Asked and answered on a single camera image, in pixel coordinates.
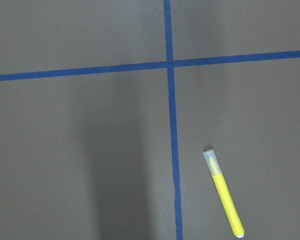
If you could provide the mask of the yellow highlighter pen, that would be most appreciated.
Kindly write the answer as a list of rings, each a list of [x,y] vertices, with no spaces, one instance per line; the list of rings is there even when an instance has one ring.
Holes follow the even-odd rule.
[[[245,230],[217,160],[216,154],[213,149],[206,150],[202,154],[209,168],[231,230],[238,239],[241,239],[245,236]]]

